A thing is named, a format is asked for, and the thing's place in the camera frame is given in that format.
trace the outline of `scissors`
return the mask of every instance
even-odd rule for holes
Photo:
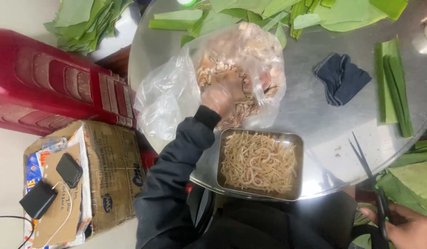
[[[372,188],[375,190],[376,206],[377,206],[377,222],[378,222],[379,231],[381,232],[381,236],[384,240],[390,241],[389,237],[387,236],[387,231],[386,231],[386,221],[388,221],[389,217],[391,217],[390,216],[389,201],[387,199],[387,195],[384,192],[384,190],[382,189],[382,187],[380,187],[377,184],[376,178],[373,177],[373,174],[370,170],[370,167],[367,164],[367,161],[365,160],[364,153],[362,152],[361,147],[359,146],[358,140],[354,136],[353,132],[352,132],[352,134],[354,137],[354,141],[355,141],[356,145],[358,146],[359,153],[358,153],[358,151],[356,151],[355,147],[353,146],[352,142],[349,139],[350,145],[352,146],[354,153],[358,157],[359,162],[361,163],[362,167],[364,168],[365,172],[367,173],[367,176],[369,177],[369,181],[372,185]]]

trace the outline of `table surface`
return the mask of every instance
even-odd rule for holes
[[[186,32],[152,30],[149,20],[157,13],[176,10],[176,0],[150,4],[137,29],[129,60],[129,81],[138,89],[143,78],[167,62],[180,49]],[[330,194],[367,178],[349,145],[353,131],[372,172],[378,173],[406,152],[427,129],[427,49],[424,49],[423,22],[427,19],[427,0],[411,0],[400,19],[381,20],[349,32],[331,32],[320,26],[306,28],[299,42],[288,37],[283,51],[287,78],[286,95],[272,127],[263,130],[297,133],[305,142],[304,178],[301,198]],[[404,139],[397,124],[378,125],[377,82],[374,70],[374,45],[400,39],[407,97],[415,137]],[[324,86],[312,69],[331,52],[350,55],[352,62],[374,79],[348,104],[327,104]],[[159,153],[166,141],[147,137]],[[205,151],[190,179],[217,193],[259,199],[221,188],[216,182],[218,139]]]

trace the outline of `rectangular metal tray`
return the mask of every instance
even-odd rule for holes
[[[297,177],[292,182],[293,186],[291,191],[288,191],[284,194],[280,194],[277,191],[270,191],[269,193],[267,193],[267,191],[264,191],[264,190],[256,190],[251,188],[241,189],[238,187],[231,186],[229,184],[225,184],[226,178],[221,174],[222,162],[224,161],[224,146],[227,141],[226,137],[232,135],[234,132],[237,134],[249,132],[249,134],[251,135],[258,133],[266,136],[276,137],[277,142],[280,142],[281,139],[283,139],[282,142],[284,143],[285,148],[287,148],[290,143],[293,143],[295,145],[294,153],[297,160],[295,171],[297,172]],[[220,185],[225,189],[274,198],[274,199],[283,200],[283,201],[295,201],[301,196],[301,192],[302,192],[303,158],[304,158],[304,140],[297,134],[250,130],[250,129],[238,129],[238,128],[227,129],[221,133],[220,154],[218,155],[218,170],[216,172],[216,181],[218,182],[218,185]]]

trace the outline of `thick noodles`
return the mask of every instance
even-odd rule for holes
[[[233,133],[227,139],[221,167],[226,184],[281,194],[292,189],[297,176],[293,144],[284,148],[283,143],[258,133]]]

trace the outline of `person's hand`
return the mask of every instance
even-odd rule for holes
[[[377,224],[376,213],[368,208],[360,211]],[[386,222],[387,235],[397,249],[427,249],[427,217],[407,207],[390,204],[392,221]]]
[[[201,104],[215,111],[221,118],[227,117],[235,108],[232,94],[221,84],[206,88],[201,96]]]

